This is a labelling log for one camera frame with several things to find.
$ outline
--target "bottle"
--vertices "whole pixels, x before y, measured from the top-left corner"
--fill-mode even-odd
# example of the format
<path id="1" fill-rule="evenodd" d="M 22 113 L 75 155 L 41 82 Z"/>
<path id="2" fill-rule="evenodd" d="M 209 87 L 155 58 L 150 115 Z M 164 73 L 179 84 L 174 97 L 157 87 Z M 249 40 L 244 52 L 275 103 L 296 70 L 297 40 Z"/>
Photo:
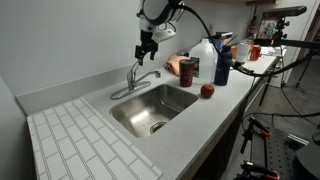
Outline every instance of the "bottle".
<path id="1" fill-rule="evenodd" d="M 194 82 L 211 84 L 214 80 L 218 57 L 209 40 L 202 39 L 201 43 L 191 49 L 189 57 L 195 61 Z"/>
<path id="2" fill-rule="evenodd" d="M 223 55 L 218 57 L 216 75 L 214 79 L 214 84 L 218 86 L 225 86 L 228 83 L 230 65 L 223 59 L 227 61 L 232 61 L 232 53 L 230 46 L 224 46 L 222 48 L 221 54 Z"/>

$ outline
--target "sink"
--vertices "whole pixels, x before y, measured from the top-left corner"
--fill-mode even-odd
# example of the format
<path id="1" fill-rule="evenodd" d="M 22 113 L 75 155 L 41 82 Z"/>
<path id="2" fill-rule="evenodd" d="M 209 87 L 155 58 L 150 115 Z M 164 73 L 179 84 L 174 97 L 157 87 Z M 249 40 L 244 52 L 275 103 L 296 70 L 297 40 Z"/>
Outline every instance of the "sink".
<path id="1" fill-rule="evenodd" d="M 198 97 L 167 84 L 111 108 L 110 114 L 136 137 L 148 137 L 196 102 Z"/>

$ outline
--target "plastic jug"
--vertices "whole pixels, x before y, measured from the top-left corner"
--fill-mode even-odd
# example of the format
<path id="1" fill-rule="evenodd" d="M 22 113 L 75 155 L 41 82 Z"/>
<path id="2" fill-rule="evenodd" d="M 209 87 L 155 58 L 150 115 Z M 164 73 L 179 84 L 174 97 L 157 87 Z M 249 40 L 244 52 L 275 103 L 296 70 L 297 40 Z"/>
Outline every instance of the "plastic jug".
<path id="1" fill-rule="evenodd" d="M 193 47 L 189 53 L 191 60 L 195 61 L 194 82 L 211 84 L 216 72 L 218 54 L 208 39 Z"/>

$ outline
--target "blue bottle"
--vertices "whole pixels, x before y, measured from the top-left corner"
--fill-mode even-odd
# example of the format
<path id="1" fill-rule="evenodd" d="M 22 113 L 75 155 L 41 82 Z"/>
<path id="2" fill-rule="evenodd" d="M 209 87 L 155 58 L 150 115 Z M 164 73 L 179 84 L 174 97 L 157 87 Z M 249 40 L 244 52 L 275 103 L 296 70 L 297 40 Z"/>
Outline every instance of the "blue bottle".
<path id="1" fill-rule="evenodd" d="M 230 52 L 231 46 L 224 46 L 222 48 L 221 54 L 228 61 L 232 61 L 232 53 Z M 230 72 L 230 65 L 221 57 L 218 56 L 216 75 L 214 78 L 214 84 L 218 86 L 225 86 L 228 83 Z"/>

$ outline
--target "sink drain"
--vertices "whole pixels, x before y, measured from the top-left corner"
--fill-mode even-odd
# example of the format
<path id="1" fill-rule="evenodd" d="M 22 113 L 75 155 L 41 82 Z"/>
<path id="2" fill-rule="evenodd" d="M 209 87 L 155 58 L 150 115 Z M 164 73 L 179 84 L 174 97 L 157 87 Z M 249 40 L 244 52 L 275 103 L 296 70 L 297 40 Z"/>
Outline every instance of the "sink drain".
<path id="1" fill-rule="evenodd" d="M 150 133 L 153 134 L 156 131 L 158 131 L 160 128 L 162 128 L 162 126 L 164 126 L 165 124 L 167 124 L 166 122 L 157 122 L 154 125 L 151 126 L 150 128 Z"/>

